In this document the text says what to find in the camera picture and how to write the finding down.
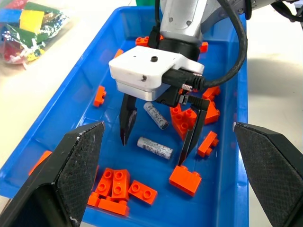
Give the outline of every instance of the battery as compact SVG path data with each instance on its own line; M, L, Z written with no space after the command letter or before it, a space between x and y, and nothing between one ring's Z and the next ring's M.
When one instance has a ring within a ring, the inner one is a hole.
M147 102L143 106L148 115L156 122L160 129L166 129L169 125L167 120L159 113L159 111L150 102Z
M159 155L165 159L170 159L173 153L173 149L166 147L162 144L149 140L145 137L140 137L137 142L137 146L150 151L156 155Z

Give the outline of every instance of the blue plastic tray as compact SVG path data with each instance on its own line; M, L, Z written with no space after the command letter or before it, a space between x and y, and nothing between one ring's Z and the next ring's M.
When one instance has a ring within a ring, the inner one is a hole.
M153 25L154 11L150 7L120 8L112 14L1 169L1 195L12 198L43 152L53 151L66 132L79 125L104 121L106 131L97 179L105 167L127 169L131 180L136 179L159 194L152 206L131 197L127 218L87 208L83 221L103 227L248 226L248 180L232 132L234 121L247 122L246 63L237 77L221 86L221 94L215 100L221 111L219 121L203 128L199 144L213 130L218 133L218 146L208 158L197 157L194 148L184 163L189 171L202 176L194 197L169 184L182 141L171 124L163 131L158 128L144 111L144 101L137 102L138 117L127 146L121 144L118 115L123 94L116 90L110 77L108 61L118 49L134 47L135 38L148 35ZM238 41L230 20L217 23L205 40L209 50L200 55L200 62L205 65L204 76L214 79L222 76L237 57ZM107 96L105 103L95 108L92 102L99 85L106 87ZM170 121L169 108L155 106ZM173 148L172 159L167 161L138 148L140 136Z

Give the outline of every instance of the black textured surface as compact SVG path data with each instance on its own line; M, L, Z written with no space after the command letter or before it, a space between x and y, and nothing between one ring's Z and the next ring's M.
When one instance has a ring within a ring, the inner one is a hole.
M239 124L234 131L249 182L264 212L273 227L284 226L303 197L302 176L265 135Z
M103 136L102 129L79 134L80 140L74 146L74 151L58 178L59 194L75 227L80 226L94 183Z

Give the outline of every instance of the plastic bag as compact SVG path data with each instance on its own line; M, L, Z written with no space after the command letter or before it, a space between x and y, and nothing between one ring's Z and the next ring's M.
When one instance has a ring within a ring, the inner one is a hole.
M0 0L0 59L24 64L39 58L69 16L43 1Z

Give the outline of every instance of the silver battery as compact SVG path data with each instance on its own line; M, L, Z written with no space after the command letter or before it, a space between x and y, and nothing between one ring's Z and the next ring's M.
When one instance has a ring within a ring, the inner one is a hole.
M167 120L159 113L159 111L154 107L150 102L147 102L143 106L144 110L148 113L149 116L156 122L160 129L166 129L169 125Z
M170 159L174 151L171 148L168 148L162 144L149 140L145 137L140 137L138 139L137 146L166 159Z

